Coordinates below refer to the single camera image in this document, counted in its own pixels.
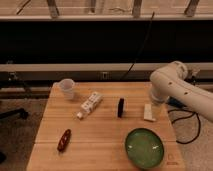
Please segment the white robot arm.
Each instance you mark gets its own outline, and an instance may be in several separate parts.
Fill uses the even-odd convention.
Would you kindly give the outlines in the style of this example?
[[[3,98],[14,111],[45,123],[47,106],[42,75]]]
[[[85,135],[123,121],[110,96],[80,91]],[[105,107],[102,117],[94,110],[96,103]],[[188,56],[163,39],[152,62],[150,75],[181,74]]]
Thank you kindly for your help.
[[[164,103],[173,97],[213,122],[213,93],[185,81],[187,66],[174,61],[158,68],[150,75],[150,99],[155,104]]]

